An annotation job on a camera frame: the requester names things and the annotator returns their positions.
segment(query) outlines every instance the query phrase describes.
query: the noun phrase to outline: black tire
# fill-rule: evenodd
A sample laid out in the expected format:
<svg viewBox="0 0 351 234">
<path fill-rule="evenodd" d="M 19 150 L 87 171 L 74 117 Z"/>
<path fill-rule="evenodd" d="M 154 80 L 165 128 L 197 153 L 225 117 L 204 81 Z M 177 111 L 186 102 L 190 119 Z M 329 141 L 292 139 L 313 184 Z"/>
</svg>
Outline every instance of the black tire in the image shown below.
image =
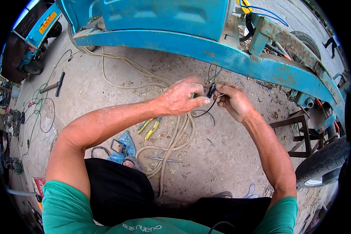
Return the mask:
<svg viewBox="0 0 351 234">
<path fill-rule="evenodd" d="M 68 35 L 69 35 L 69 38 L 71 40 L 71 43 L 73 43 L 73 45 L 75 47 L 77 47 L 77 49 L 79 49 L 80 51 L 84 51 L 82 49 L 82 47 L 78 46 L 75 44 L 75 41 L 73 39 L 73 35 L 71 34 L 71 25 L 68 23 Z M 89 50 L 89 51 L 94 51 L 96 48 L 98 48 L 97 46 L 86 46 L 86 48 Z"/>
<path fill-rule="evenodd" d="M 43 64 L 35 59 L 32 59 L 29 64 L 23 65 L 23 70 L 33 75 L 41 74 L 43 72 L 43 69 Z"/>
<path fill-rule="evenodd" d="M 350 155 L 350 150 L 350 143 L 346 140 L 346 136 L 342 136 L 315 152 L 300 163 L 296 169 L 296 186 L 299 188 L 316 188 L 335 182 L 335 180 L 323 181 L 322 177 L 328 172 L 341 167 Z"/>
<path fill-rule="evenodd" d="M 59 21 L 52 26 L 51 30 L 48 33 L 48 37 L 58 37 L 62 32 L 62 25 Z"/>
<path fill-rule="evenodd" d="M 321 60 L 320 50 L 310 35 L 301 31 L 292 31 L 291 33 L 294 34 L 301 42 L 303 42 L 303 44 L 305 44 L 317 56 L 317 58 Z"/>
</svg>

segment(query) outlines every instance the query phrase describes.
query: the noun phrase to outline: concrete ground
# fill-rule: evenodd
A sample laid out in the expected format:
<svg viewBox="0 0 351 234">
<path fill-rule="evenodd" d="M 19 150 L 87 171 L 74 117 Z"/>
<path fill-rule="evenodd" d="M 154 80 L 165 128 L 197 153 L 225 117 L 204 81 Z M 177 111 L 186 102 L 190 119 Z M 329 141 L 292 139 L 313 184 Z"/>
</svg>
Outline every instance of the concrete ground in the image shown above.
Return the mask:
<svg viewBox="0 0 351 234">
<path fill-rule="evenodd" d="M 271 9 L 283 16 L 290 24 L 289 30 L 299 30 L 310 34 L 318 43 L 323 63 L 329 72 L 335 74 L 343 71 L 338 55 L 335 59 L 330 59 L 331 51 L 322 47 L 321 42 L 327 40 L 326 32 L 317 26 L 317 20 L 310 20 L 313 15 L 304 14 L 304 9 L 300 9 L 291 1 L 286 0 L 271 2 L 255 0 L 251 3 Z M 160 95 L 158 89 L 154 89 L 154 87 L 125 90 L 110 86 L 102 76 L 101 57 L 87 55 L 84 52 L 75 54 L 70 62 L 62 63 L 49 77 L 53 66 L 66 50 L 77 51 L 69 40 L 65 19 L 62 18 L 60 21 L 63 25 L 63 32 L 49 45 L 48 51 L 42 57 L 42 62 L 45 64 L 43 73 L 38 76 L 29 76 L 22 83 L 18 100 L 11 103 L 13 108 L 22 110 L 26 103 L 33 98 L 36 89 L 46 83 L 48 78 L 50 79 L 49 84 L 56 83 L 61 73 L 65 72 L 59 97 L 55 97 L 56 89 L 49 91 L 47 97 L 52 100 L 45 100 L 41 110 L 41 121 L 40 117 L 36 121 L 36 115 L 30 116 L 34 106 L 30 108 L 26 114 L 28 121 L 20 131 L 19 146 L 11 147 L 11 155 L 24 155 L 22 162 L 27 179 L 26 184 L 24 175 L 10 175 L 11 188 L 15 190 L 33 191 L 31 178 L 45 176 L 52 146 L 60 131 L 72 120 L 98 108 L 143 101 Z M 171 82 L 176 82 L 191 74 L 204 79 L 208 75 L 208 63 L 188 57 L 126 47 L 106 47 L 105 51 L 130 58 Z M 105 59 L 104 67 L 107 78 L 117 85 L 131 86 L 156 82 L 154 79 L 141 75 L 121 60 Z M 232 83 L 239 81 L 238 85 L 246 91 L 254 107 L 268 123 L 286 119 L 289 113 L 297 110 L 294 103 L 287 101 L 285 93 L 280 91 L 278 87 L 268 90 L 256 84 L 253 79 L 226 70 L 222 70 L 217 80 Z M 257 149 L 247 130 L 224 109 L 215 106 L 210 110 L 210 113 L 215 118 L 215 128 L 213 128 L 213 121 L 209 115 L 195 119 L 196 131 L 189 146 L 172 153 L 170 156 L 170 159 L 182 159 L 184 163 L 170 163 L 166 167 L 164 195 L 185 202 L 193 202 L 200 197 L 231 191 L 235 198 L 242 198 L 247 194 L 250 184 L 254 183 L 256 185 L 255 193 L 261 197 L 270 197 L 273 189 L 262 170 Z M 141 135 L 136 133 L 141 124 L 127 130 L 130 132 L 137 150 L 147 145 L 166 147 L 165 145 L 169 142 L 167 136 L 172 134 L 175 122 L 176 118 L 165 116 L 149 141 L 143 140 L 145 133 Z M 49 132 L 43 133 L 40 126 L 46 132 L 49 129 Z M 112 139 L 119 138 L 123 132 L 108 139 L 101 146 L 109 149 Z M 190 132 L 191 127 L 187 129 L 181 140 L 186 140 Z M 296 145 L 296 142 L 292 142 L 292 138 L 299 132 L 297 128 L 291 126 L 277 128 L 276 134 L 285 148 L 290 150 Z M 31 139 L 29 148 L 27 148 L 27 139 Z M 153 154 L 158 153 L 160 152 L 148 150 L 144 151 L 141 156 L 153 156 Z M 107 157 L 103 151 L 99 150 L 96 150 L 94 154 L 96 157 Z M 85 158 L 89 157 L 90 149 L 85 154 Z M 296 169 L 302 159 L 292 158 L 292 162 L 294 169 Z M 151 167 L 151 164 L 155 162 L 141 160 L 140 163 L 146 168 Z M 157 192 L 159 190 L 159 177 L 152 177 L 150 182 Z M 334 183 L 322 188 L 300 189 L 298 191 L 299 213 L 295 233 L 300 231 L 308 214 L 313 215 L 318 207 L 329 201 L 336 188 L 337 183 Z M 25 212 L 27 208 L 22 204 L 23 198 L 15 197 L 15 199 L 20 210 Z M 31 198 L 29 200 L 36 207 L 36 200 Z"/>
</svg>

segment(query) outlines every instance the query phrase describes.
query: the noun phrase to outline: blue cable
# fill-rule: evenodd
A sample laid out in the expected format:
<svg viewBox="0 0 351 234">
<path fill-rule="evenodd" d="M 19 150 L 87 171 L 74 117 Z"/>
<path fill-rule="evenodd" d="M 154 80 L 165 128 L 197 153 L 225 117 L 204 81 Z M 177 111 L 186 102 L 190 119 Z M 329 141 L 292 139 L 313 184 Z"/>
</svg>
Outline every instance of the blue cable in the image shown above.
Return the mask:
<svg viewBox="0 0 351 234">
<path fill-rule="evenodd" d="M 256 12 L 251 12 L 251 13 L 252 13 L 252 14 L 255 14 L 255 15 L 263 15 L 263 16 L 270 17 L 270 18 L 272 18 L 272 19 L 275 19 L 275 20 L 280 21 L 282 24 L 284 24 L 284 25 L 287 26 L 287 27 L 289 26 L 289 24 L 288 24 L 284 19 L 282 19 L 281 17 L 277 16 L 276 13 L 271 12 L 270 10 L 267 10 L 267 9 L 265 9 L 265 8 L 261 8 L 261 7 L 258 7 L 258 6 L 243 6 L 243 5 L 242 5 L 242 0 L 239 0 L 239 5 L 240 5 L 241 7 L 244 7 L 244 8 L 249 8 L 249 7 L 251 7 L 251 8 L 255 8 L 255 9 L 259 9 L 259 10 L 263 10 L 263 11 L 269 12 L 269 13 L 271 13 L 272 15 L 274 15 L 274 16 L 276 16 L 276 17 L 270 16 L 270 15 L 267 15 L 267 14 L 256 13 Z"/>
<path fill-rule="evenodd" d="M 251 192 L 251 186 L 253 185 L 253 191 L 252 191 L 252 194 L 251 195 L 249 195 L 250 194 L 250 192 Z M 260 195 L 259 194 L 254 194 L 254 192 L 255 192 L 255 184 L 254 183 L 252 183 L 252 184 L 250 184 L 250 187 L 248 188 L 248 193 L 247 193 L 247 195 L 246 196 L 244 196 L 244 198 L 246 198 L 246 199 L 249 199 L 249 198 L 251 198 L 251 197 L 253 197 L 254 195 L 257 195 L 257 197 L 260 197 Z"/>
</svg>

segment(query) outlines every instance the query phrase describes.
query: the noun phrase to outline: person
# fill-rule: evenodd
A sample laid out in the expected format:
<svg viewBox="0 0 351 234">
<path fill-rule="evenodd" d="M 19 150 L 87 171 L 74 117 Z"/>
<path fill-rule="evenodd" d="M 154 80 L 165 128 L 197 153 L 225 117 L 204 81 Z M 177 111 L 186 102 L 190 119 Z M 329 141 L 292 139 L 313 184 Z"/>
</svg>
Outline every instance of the person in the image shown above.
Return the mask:
<svg viewBox="0 0 351 234">
<path fill-rule="evenodd" d="M 274 188 L 272 198 L 234 199 L 223 192 L 185 208 L 158 206 L 144 173 L 101 158 L 84 159 L 86 149 L 134 124 L 158 116 L 183 115 L 209 104 L 202 84 L 200 78 L 190 76 L 155 99 L 94 110 L 69 123 L 47 166 L 44 232 L 199 234 L 213 229 L 212 233 L 293 233 L 298 206 L 289 154 L 237 85 L 216 84 L 214 98 L 225 94 L 217 97 L 217 105 L 251 135 Z"/>
<path fill-rule="evenodd" d="M 324 47 L 326 49 L 330 45 L 330 43 L 332 44 L 332 58 L 334 58 L 334 56 L 335 56 L 334 49 L 341 44 L 337 38 L 337 35 L 333 35 L 331 38 L 329 38 L 329 40 L 326 42 L 326 44 L 324 44 L 324 43 L 322 43 L 322 44 L 324 45 Z"/>
</svg>

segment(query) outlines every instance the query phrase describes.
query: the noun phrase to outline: black shorts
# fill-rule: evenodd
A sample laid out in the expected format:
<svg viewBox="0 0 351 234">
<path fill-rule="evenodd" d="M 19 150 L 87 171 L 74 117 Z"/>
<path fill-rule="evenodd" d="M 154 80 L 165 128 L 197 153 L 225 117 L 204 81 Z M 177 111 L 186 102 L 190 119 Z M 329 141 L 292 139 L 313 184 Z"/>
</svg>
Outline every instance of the black shorts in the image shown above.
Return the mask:
<svg viewBox="0 0 351 234">
<path fill-rule="evenodd" d="M 222 233 L 251 233 L 264 218 L 271 198 L 200 198 L 183 209 L 154 203 L 155 194 L 146 175 L 135 169 L 101 158 L 85 160 L 91 185 L 94 220 L 113 227 L 129 219 L 166 217 L 190 220 L 207 227 L 227 221 L 216 230 Z"/>
</svg>

